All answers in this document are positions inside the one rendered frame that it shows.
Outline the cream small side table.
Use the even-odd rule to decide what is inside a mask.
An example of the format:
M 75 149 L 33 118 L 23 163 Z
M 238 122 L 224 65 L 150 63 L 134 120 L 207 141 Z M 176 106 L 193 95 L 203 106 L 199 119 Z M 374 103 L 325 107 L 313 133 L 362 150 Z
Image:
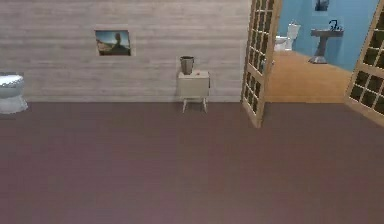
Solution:
M 210 73 L 205 70 L 194 70 L 190 75 L 184 75 L 180 72 L 177 81 L 178 94 L 183 102 L 182 112 L 185 112 L 189 100 L 200 100 L 203 110 L 207 112 Z

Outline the grey metal bucket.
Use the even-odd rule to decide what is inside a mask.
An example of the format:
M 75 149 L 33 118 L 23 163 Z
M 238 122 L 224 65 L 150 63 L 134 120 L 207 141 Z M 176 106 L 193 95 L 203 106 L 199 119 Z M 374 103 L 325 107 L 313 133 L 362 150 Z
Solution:
M 181 71 L 184 75 L 190 75 L 193 71 L 194 57 L 193 56 L 181 56 Z

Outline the wooden glazed room door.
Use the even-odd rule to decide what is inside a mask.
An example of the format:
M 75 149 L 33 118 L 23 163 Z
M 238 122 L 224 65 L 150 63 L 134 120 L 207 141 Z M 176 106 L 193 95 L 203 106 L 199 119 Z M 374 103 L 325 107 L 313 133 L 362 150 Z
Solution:
M 384 0 L 379 0 L 344 103 L 384 127 Z
M 251 0 L 240 102 L 255 128 L 263 122 L 281 7 L 282 0 Z

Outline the framed landscape picture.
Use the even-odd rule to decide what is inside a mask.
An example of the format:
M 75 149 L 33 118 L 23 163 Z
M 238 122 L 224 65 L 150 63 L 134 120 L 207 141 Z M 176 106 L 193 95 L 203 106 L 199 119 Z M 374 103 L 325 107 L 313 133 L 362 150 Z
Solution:
M 95 39 L 100 56 L 130 56 L 131 44 L 128 30 L 96 30 Z

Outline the white toilet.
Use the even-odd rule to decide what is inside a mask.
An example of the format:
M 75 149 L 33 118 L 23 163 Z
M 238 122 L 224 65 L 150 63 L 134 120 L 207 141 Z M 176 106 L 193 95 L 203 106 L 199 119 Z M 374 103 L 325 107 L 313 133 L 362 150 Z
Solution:
M 293 48 L 293 42 L 298 36 L 301 26 L 299 24 L 288 25 L 287 34 L 285 36 L 276 36 L 275 51 L 291 51 Z

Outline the white round seat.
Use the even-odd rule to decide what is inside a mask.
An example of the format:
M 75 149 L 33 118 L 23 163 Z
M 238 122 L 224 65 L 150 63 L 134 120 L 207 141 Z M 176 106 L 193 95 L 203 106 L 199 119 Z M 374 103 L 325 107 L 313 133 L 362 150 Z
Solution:
M 23 97 L 23 72 L 0 72 L 0 114 L 25 111 L 28 104 Z

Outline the grey pedestal sink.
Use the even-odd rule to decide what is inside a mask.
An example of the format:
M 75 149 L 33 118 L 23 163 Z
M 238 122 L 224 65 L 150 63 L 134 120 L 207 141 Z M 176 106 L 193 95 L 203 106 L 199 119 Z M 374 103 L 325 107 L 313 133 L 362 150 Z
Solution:
M 343 30 L 331 30 L 331 29 L 312 29 L 310 35 L 319 38 L 317 50 L 315 54 L 309 59 L 312 64 L 326 64 L 325 59 L 327 41 L 331 37 L 342 37 Z

